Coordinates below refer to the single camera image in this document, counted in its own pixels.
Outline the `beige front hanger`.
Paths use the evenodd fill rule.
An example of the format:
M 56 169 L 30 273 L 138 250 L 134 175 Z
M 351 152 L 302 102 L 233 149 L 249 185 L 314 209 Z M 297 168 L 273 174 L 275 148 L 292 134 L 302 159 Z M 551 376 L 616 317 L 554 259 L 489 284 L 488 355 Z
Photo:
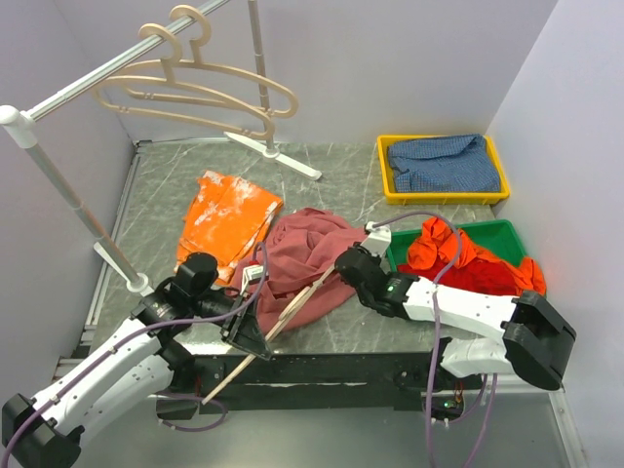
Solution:
M 269 342 L 271 342 L 282 332 L 286 325 L 288 325 L 290 321 L 297 315 L 300 309 L 306 304 L 306 302 L 311 298 L 316 290 L 320 288 L 329 278 L 333 270 L 334 267 L 330 266 L 318 280 L 313 282 L 311 286 L 305 287 L 302 292 L 300 292 L 288 304 L 288 306 L 280 314 L 275 326 L 266 335 L 266 339 Z M 245 368 L 247 368 L 255 359 L 255 355 L 248 355 L 246 358 L 244 358 L 243 361 L 231 373 L 225 376 L 224 379 L 208 394 L 208 396 L 201 401 L 201 404 L 206 405 L 210 403 L 226 386 L 228 386 L 235 379 L 236 376 L 238 376 Z

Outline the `pink t shirt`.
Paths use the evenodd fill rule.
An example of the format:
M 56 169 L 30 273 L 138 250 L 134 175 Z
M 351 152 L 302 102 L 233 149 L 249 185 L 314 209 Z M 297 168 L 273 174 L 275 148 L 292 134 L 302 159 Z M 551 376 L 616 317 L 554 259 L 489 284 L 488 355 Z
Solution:
M 241 287 L 243 267 L 251 261 L 251 248 L 259 237 L 256 231 L 267 227 L 273 214 L 258 210 L 239 216 L 232 240 L 240 241 L 248 252 L 219 268 L 219 276 L 228 286 Z M 257 319 L 261 330 L 269 332 L 287 305 L 306 286 L 333 266 L 348 247 L 365 239 L 364 228 L 351 226 L 329 211 L 306 208 L 279 219 L 264 243 L 268 250 L 268 280 L 257 301 Z M 352 289 L 331 274 L 284 328 L 292 330 L 318 321 L 354 294 Z

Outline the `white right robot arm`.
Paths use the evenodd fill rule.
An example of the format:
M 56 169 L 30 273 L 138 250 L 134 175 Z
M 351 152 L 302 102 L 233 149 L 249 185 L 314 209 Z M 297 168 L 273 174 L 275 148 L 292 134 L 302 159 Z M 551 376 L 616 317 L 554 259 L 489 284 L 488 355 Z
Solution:
M 440 322 L 474 334 L 452 338 L 426 369 L 446 389 L 473 374 L 514 374 L 546 391 L 561 388 L 576 339 L 571 324 L 538 292 L 487 295 L 400 272 L 386 272 L 378 257 L 356 246 L 334 263 L 341 280 L 378 314 L 411 322 Z

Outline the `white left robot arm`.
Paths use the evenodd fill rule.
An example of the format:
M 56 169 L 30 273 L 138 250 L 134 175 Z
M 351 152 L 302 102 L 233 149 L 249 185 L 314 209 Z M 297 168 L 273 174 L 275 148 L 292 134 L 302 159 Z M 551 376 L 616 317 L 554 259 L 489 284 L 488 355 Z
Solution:
M 234 339 L 254 314 L 256 292 L 215 288 L 215 258 L 194 253 L 145 295 L 88 358 L 31 398 L 2 408 L 2 466 L 70 467 L 97 432 L 152 394 L 183 399 L 198 380 L 196 358 L 177 336 L 194 325 L 220 326 Z

